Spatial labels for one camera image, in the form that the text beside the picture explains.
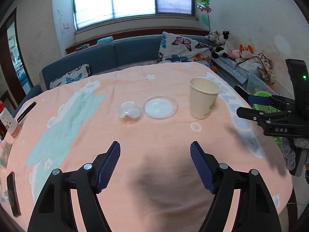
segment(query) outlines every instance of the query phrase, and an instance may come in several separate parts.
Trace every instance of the butterfly pillow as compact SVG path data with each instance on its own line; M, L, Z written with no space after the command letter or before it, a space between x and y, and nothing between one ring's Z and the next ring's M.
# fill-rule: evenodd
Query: butterfly pillow
M171 61L172 63L200 62L209 64L211 49L211 46L191 38L163 32L157 63Z
M83 78L90 77L90 75L90 66L88 64L84 64L73 69L72 71L69 71L63 76L55 78L52 82L50 82L49 87L50 89L53 89L64 84L70 84Z

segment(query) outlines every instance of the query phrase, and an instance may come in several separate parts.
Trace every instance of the green basket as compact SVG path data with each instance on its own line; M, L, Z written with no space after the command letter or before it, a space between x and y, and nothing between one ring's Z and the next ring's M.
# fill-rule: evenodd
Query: green basket
M258 91L254 94L254 96L269 97L271 96L271 94L266 91ZM280 112L278 109L272 106L266 106L266 105L253 104L252 108L255 110L259 110L259 111L264 111L265 113ZM273 137L273 138L275 139L279 149L282 150L281 137Z

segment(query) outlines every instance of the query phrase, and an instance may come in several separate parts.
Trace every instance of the metal screw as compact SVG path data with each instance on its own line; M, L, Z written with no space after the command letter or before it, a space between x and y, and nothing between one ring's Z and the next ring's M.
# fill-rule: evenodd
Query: metal screw
M256 169L252 169L252 170L251 170L251 173L252 173L253 175L258 175L258 174L259 174L259 172L258 172Z
M60 173L60 170L58 168L53 170L53 175L57 175L58 173Z
M89 170L90 168L92 168L92 164L91 163L87 163L84 165L84 169L85 170Z
M222 168L222 169L227 169L229 166L227 164L225 164L225 163L221 163L219 165L219 167Z

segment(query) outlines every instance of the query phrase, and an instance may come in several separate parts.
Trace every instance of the window frame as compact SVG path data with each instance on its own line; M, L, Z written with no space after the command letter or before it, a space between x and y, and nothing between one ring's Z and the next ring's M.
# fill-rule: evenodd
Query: window frame
M93 23L93 24L90 24L90 25L82 27L82 28L78 28L77 27L77 23L76 23L76 5L75 5L75 0L72 0L72 1L73 1L74 22L75 22L76 31L84 30L84 29L87 29L87 28L90 28L92 26L96 26L96 25L99 25L99 24L102 24L102 23L105 23L105 22L121 21L121 20L127 19L127 18L141 18L142 19L145 16L150 16L150 17L154 17L155 18L158 15L175 15L175 16L179 15L179 16L195 17L195 0L191 0L191 14L168 13L168 12L166 12L166 13L164 13L164 12L158 13L158 3L157 3L157 0L154 0L155 1L154 2L155 3L155 14L135 15L135 16L127 16L127 17L121 17L121 18L113 18L113 19L109 19L109 20ZM114 13L113 1L112 1L112 9L113 9L113 15L114 15L115 13Z

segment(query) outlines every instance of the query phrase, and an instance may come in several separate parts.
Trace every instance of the paper cup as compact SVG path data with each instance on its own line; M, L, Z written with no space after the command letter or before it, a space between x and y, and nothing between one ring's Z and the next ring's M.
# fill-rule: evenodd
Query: paper cup
M220 92L220 87L206 78L190 80L190 114L198 119L209 116L214 102Z

